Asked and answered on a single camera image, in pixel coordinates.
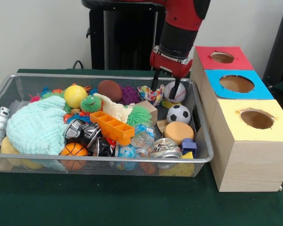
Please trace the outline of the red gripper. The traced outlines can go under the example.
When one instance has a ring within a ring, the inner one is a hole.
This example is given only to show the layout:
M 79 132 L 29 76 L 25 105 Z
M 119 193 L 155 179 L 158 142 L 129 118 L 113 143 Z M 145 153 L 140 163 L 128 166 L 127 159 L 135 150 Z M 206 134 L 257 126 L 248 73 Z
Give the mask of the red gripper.
M 173 77 L 175 77 L 175 84 L 171 88 L 169 98 L 170 99 L 175 99 L 179 84 L 180 84 L 180 79 L 184 78 L 190 71 L 191 66 L 192 66 L 192 59 L 191 58 L 186 58 L 186 59 L 176 59 L 169 57 L 165 54 L 163 54 L 158 46 L 155 46 L 151 52 L 150 55 L 150 65 L 153 68 L 156 68 L 157 70 L 155 71 L 152 85 L 151 85 L 151 90 L 156 91 L 157 86 L 158 86 L 158 78 L 160 75 L 160 70 L 163 70 L 165 72 L 170 73 Z

